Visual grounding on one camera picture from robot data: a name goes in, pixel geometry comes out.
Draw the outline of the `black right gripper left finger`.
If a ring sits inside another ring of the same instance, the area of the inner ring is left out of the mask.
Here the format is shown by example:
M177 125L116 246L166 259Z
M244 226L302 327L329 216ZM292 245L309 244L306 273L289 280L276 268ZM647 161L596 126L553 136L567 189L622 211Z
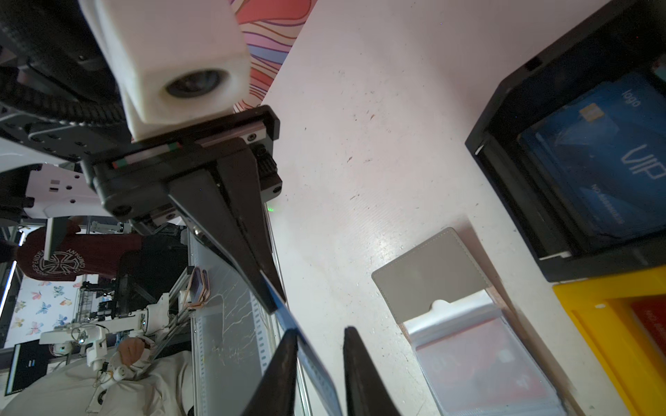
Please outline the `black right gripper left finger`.
M243 416L292 416L298 365L298 333L286 331Z

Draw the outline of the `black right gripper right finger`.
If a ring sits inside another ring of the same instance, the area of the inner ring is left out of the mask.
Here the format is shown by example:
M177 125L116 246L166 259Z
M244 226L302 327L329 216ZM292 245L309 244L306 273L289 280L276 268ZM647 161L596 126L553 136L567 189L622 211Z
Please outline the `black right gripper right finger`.
M348 415L400 415L354 327L344 330L343 362Z

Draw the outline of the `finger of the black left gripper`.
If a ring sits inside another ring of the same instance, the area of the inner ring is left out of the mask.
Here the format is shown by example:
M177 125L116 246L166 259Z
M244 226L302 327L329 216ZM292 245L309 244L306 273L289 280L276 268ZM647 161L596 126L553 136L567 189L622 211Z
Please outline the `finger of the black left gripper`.
M270 313L284 297L249 150L222 156L168 182L168 197L199 231L199 239L233 266Z

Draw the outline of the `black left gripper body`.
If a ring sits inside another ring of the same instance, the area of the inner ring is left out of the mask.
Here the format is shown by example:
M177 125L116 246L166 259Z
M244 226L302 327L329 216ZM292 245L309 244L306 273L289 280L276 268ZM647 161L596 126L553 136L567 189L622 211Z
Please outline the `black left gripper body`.
M95 146L68 128L36 147L1 143L1 223L26 218L113 217L151 232L178 216L213 226L260 222L282 181L273 157L281 122L271 107L181 128L141 142Z

